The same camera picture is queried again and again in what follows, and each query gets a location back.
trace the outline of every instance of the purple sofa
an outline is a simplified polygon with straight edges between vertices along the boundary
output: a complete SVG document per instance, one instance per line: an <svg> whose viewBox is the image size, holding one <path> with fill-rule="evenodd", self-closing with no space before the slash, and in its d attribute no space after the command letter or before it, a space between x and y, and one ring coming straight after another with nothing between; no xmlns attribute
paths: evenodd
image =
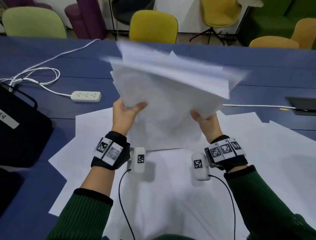
<svg viewBox="0 0 316 240"><path fill-rule="evenodd" d="M77 0L65 13L79 39L104 39L106 26L98 0Z"/></svg>
<svg viewBox="0 0 316 240"><path fill-rule="evenodd" d="M3 0L4 3L8 6L8 8L14 7L39 7L39 8L47 8L53 10L51 5L46 3L35 3L33 0Z"/></svg>

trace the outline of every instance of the ribbed green sweater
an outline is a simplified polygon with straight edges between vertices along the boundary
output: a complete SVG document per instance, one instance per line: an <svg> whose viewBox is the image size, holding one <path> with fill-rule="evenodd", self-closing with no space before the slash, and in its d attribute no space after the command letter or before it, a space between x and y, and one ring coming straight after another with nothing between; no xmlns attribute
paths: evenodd
<svg viewBox="0 0 316 240"><path fill-rule="evenodd" d="M316 231L289 208L269 188L255 167L224 175L250 232L250 240L315 240ZM113 201L105 195L76 189L47 240L100 240ZM155 240L189 240L178 235L162 235Z"/></svg>

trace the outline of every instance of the chair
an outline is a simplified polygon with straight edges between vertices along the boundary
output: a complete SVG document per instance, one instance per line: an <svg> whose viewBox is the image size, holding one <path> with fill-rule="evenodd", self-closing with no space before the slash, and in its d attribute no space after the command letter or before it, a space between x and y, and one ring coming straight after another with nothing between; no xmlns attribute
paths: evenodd
<svg viewBox="0 0 316 240"><path fill-rule="evenodd" d="M132 16L139 10L153 10L155 0L113 0L112 11L116 21L130 25ZM117 36L119 36L118 23L116 22Z"/></svg>
<svg viewBox="0 0 316 240"><path fill-rule="evenodd" d="M134 13L130 25L130 40L135 42L175 43L178 22L169 13L140 10Z"/></svg>
<svg viewBox="0 0 316 240"><path fill-rule="evenodd" d="M8 36L67 38L60 17L49 9L9 8L4 12L2 21Z"/></svg>
<svg viewBox="0 0 316 240"><path fill-rule="evenodd" d="M7 5L8 8L39 7L53 10L51 5L48 5L46 3L35 3L33 0L3 0L3 2Z"/></svg>
<svg viewBox="0 0 316 240"><path fill-rule="evenodd" d="M295 26L292 40L299 43L301 49L312 49L316 38L316 19L303 18Z"/></svg>
<svg viewBox="0 0 316 240"><path fill-rule="evenodd" d="M105 39L106 26L98 0L77 0L65 14L79 39Z"/></svg>
<svg viewBox="0 0 316 240"><path fill-rule="evenodd" d="M299 44L285 37L264 36L252 40L249 47L299 48Z"/></svg>
<svg viewBox="0 0 316 240"><path fill-rule="evenodd" d="M213 33L225 46L223 39L214 31L213 28L225 28L235 24L240 16L241 5L237 0L201 0L202 18L204 23L210 28L190 39L190 41L202 34L208 33L210 42Z"/></svg>

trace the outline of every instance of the power outlet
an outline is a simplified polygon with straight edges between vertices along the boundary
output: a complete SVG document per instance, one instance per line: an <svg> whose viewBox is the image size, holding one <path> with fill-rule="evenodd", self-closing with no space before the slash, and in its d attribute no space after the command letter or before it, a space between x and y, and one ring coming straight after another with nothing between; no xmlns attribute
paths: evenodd
<svg viewBox="0 0 316 240"><path fill-rule="evenodd" d="M74 91L70 97L74 102L99 102L100 92Z"/></svg>

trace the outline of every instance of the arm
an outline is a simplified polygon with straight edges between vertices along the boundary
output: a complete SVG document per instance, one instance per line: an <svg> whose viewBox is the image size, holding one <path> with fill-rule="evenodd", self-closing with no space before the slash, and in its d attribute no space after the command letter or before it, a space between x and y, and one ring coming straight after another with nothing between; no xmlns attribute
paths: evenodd
<svg viewBox="0 0 316 240"><path fill-rule="evenodd" d="M192 118L209 143L226 138L216 114L207 119L191 111ZM244 156L222 163L224 177L234 195L251 240L257 239L316 239L316 231L299 214L294 214L260 177L256 168Z"/></svg>
<svg viewBox="0 0 316 240"><path fill-rule="evenodd" d="M106 138L116 143L126 143L127 132L136 115L147 106L139 103L126 109L122 99L113 104L113 127ZM52 239L92 240L101 239L113 200L110 198L115 171L93 166L61 212L52 231L46 237Z"/></svg>

